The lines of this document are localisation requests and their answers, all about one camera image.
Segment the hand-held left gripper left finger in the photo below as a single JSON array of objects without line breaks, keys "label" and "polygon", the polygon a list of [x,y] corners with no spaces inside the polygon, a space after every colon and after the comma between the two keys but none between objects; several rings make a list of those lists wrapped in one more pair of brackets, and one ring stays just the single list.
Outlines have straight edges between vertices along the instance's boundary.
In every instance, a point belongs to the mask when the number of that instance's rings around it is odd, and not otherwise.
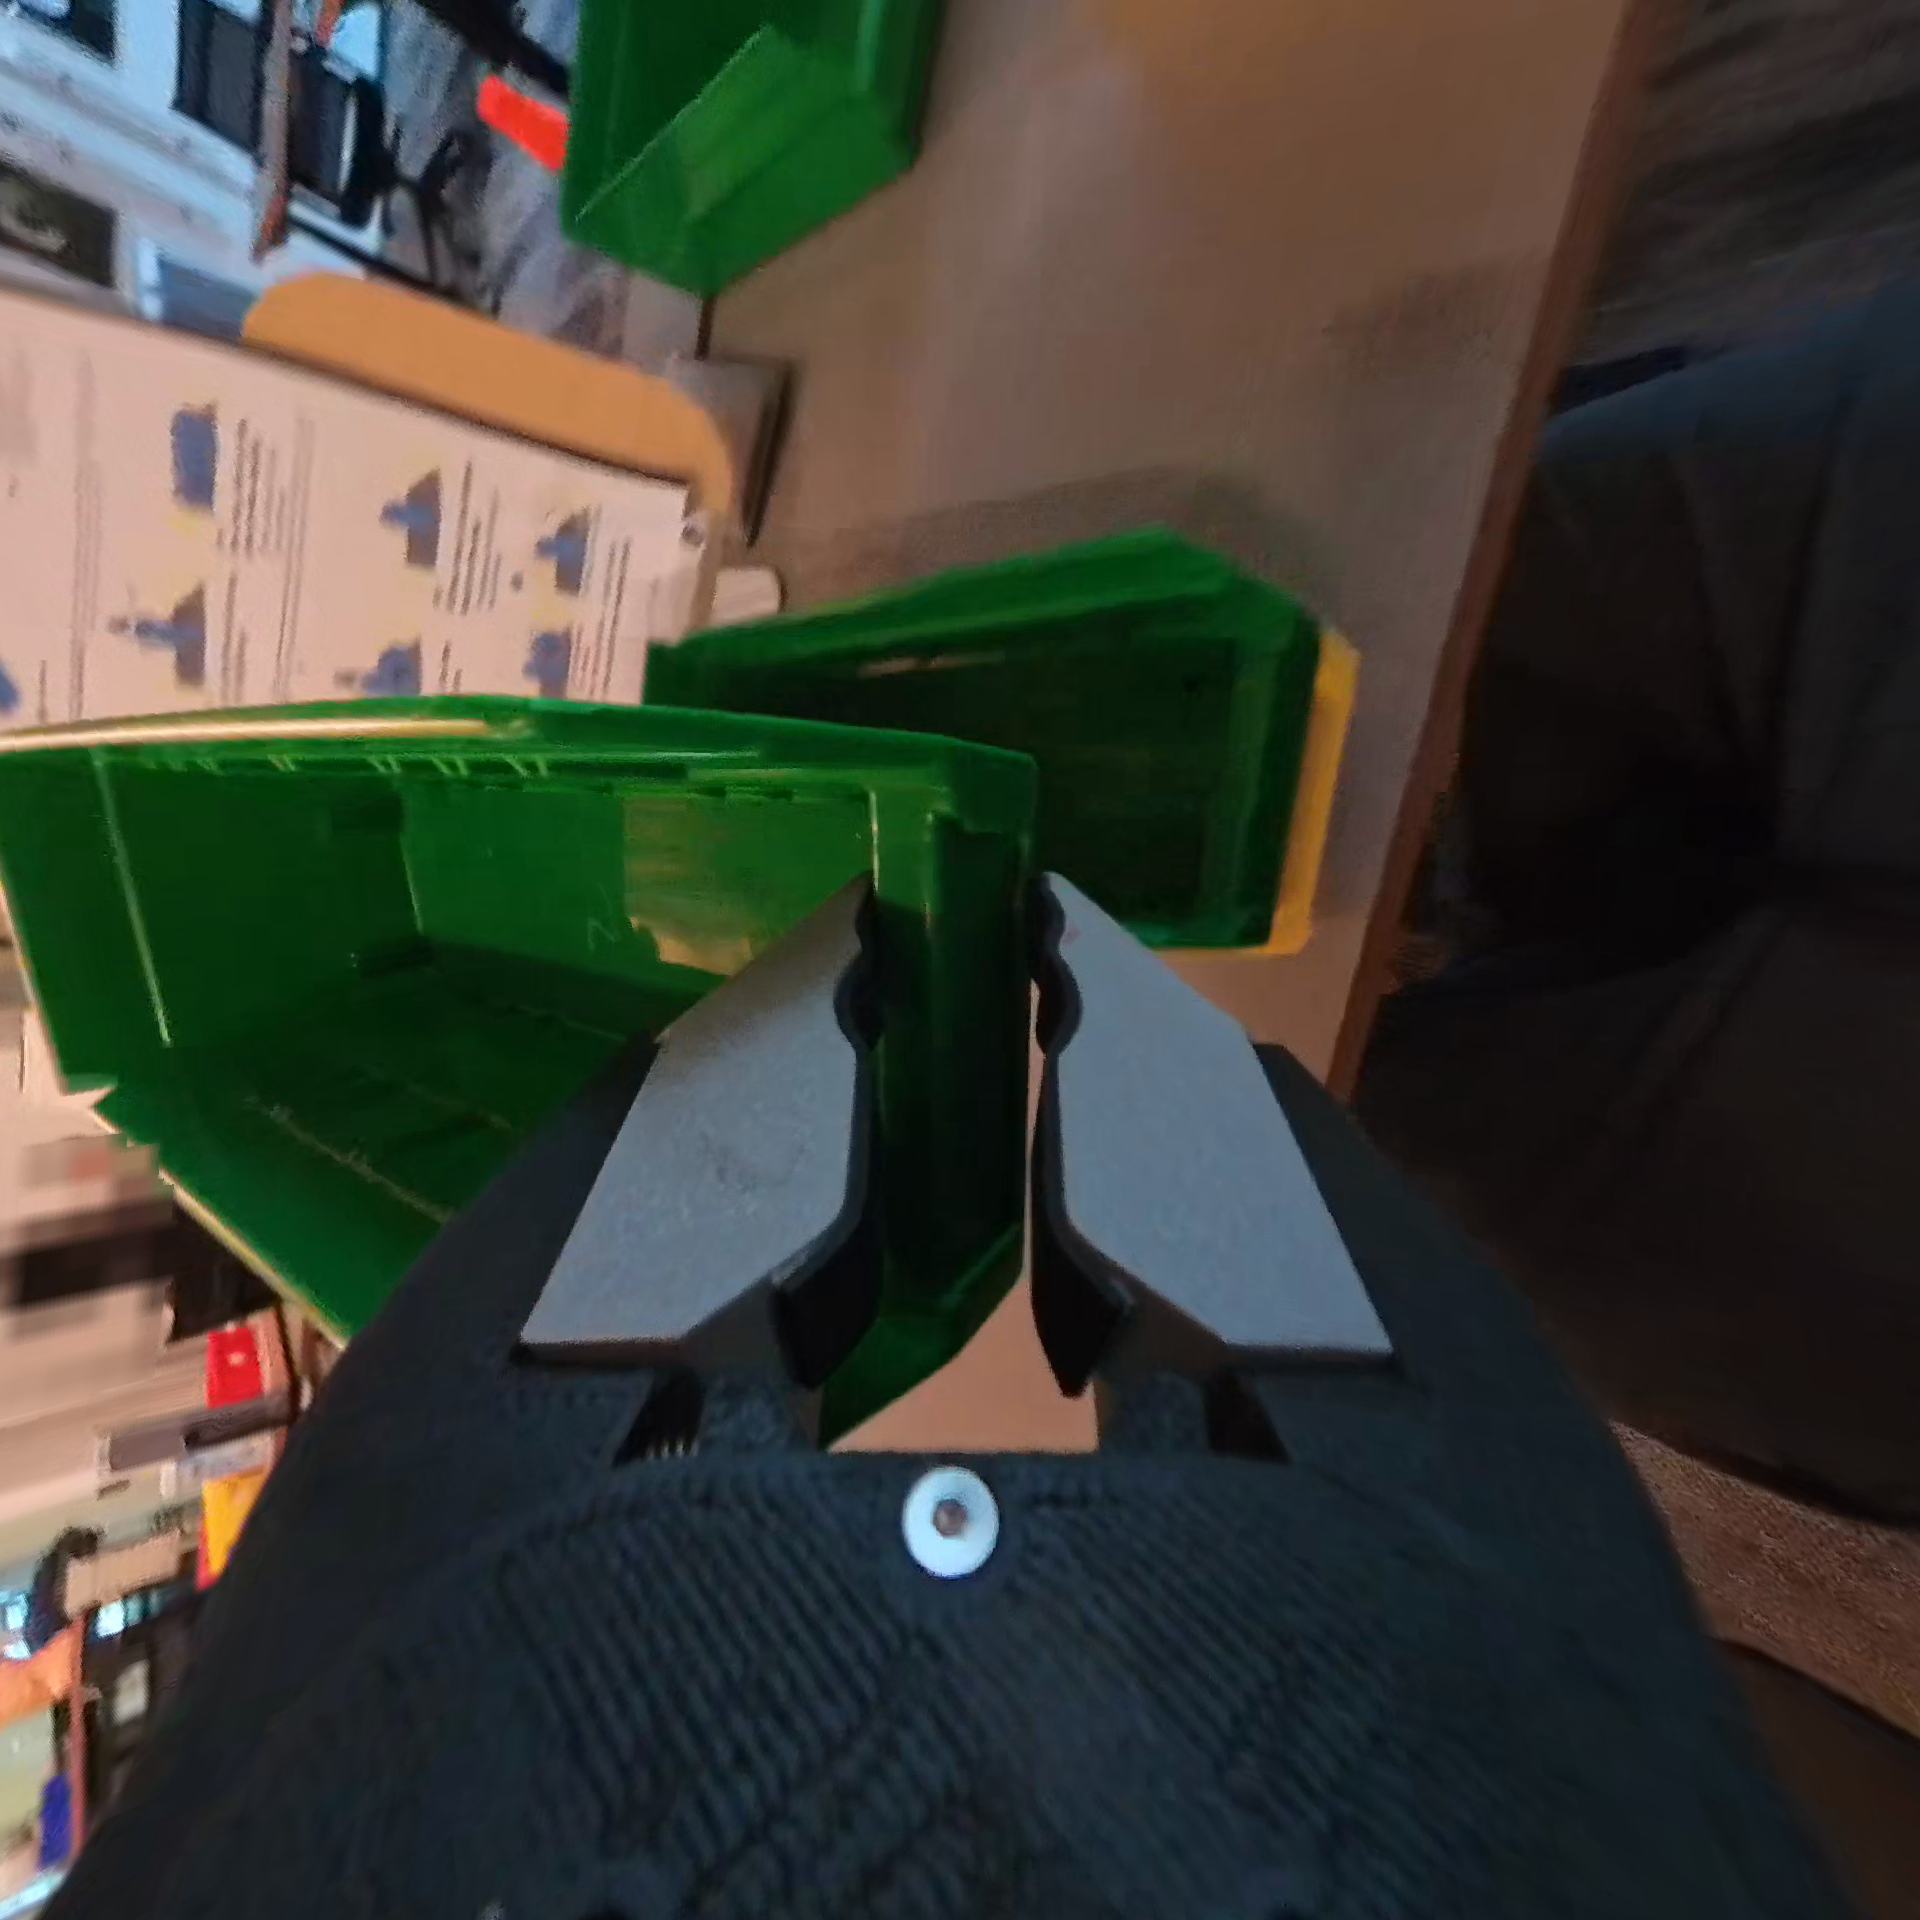
[{"label": "hand-held left gripper left finger", "polygon": [[661,1038],[521,1331],[821,1388],[879,1301],[877,914],[849,881]]}]

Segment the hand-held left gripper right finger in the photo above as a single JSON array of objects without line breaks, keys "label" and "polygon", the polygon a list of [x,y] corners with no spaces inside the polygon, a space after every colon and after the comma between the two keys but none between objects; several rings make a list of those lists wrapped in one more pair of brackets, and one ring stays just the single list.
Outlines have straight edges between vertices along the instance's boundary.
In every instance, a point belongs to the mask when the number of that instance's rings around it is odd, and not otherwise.
[{"label": "hand-held left gripper right finger", "polygon": [[1061,876],[1028,928],[1028,1286],[1057,1388],[1388,1367],[1254,1041]]}]

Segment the green plastic bin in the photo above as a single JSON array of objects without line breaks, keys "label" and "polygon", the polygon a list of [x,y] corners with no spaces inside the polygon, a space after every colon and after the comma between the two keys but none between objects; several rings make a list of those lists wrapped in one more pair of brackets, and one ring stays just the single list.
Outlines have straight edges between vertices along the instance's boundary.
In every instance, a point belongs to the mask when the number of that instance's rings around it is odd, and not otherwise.
[{"label": "green plastic bin", "polygon": [[714,298],[902,178],[944,4],[579,4],[562,234]]},{"label": "green plastic bin", "polygon": [[58,1066],[325,1331],[638,1038],[877,908],[879,1317],[828,1438],[1019,1268],[1034,760],[707,708],[349,700],[4,737]]},{"label": "green plastic bin", "polygon": [[1145,947],[1258,954],[1327,630],[1137,530],[651,644],[644,694],[1027,756],[1044,870]]}]

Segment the yellow plastic bin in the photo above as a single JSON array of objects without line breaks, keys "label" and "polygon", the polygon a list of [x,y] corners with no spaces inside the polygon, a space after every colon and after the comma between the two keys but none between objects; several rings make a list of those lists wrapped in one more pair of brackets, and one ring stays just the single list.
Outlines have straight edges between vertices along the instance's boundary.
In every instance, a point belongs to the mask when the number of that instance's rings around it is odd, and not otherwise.
[{"label": "yellow plastic bin", "polygon": [[1281,867],[1281,891],[1261,958],[1297,958],[1315,934],[1315,904],[1327,867],[1337,780],[1357,706],[1361,658],[1347,634],[1321,633],[1321,660],[1308,708],[1297,791]]}]

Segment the shelf with assorted boxes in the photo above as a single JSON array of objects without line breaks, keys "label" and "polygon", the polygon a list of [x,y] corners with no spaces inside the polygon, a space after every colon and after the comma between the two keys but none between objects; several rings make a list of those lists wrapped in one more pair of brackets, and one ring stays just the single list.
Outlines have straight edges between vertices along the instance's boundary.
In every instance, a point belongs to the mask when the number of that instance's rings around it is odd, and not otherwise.
[{"label": "shelf with assorted boxes", "polygon": [[5,1906],[125,1788],[335,1354],[171,1198],[4,1251]]}]

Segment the instruction board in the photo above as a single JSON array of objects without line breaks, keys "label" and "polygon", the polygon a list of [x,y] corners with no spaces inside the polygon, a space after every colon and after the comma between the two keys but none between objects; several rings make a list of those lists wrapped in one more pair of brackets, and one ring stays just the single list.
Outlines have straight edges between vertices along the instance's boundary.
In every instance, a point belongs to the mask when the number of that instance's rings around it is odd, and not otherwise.
[{"label": "instruction board", "polygon": [[242,344],[5,288],[4,733],[638,704],[734,468],[667,378],[358,278]]}]

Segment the red tag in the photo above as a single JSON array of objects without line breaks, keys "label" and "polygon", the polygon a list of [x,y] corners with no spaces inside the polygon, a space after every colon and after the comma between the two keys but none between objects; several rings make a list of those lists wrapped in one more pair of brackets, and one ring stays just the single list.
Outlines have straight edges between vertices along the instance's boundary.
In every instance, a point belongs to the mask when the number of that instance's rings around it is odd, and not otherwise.
[{"label": "red tag", "polygon": [[572,117],[552,98],[488,71],[477,84],[477,117],[492,136],[548,174],[562,171]]}]

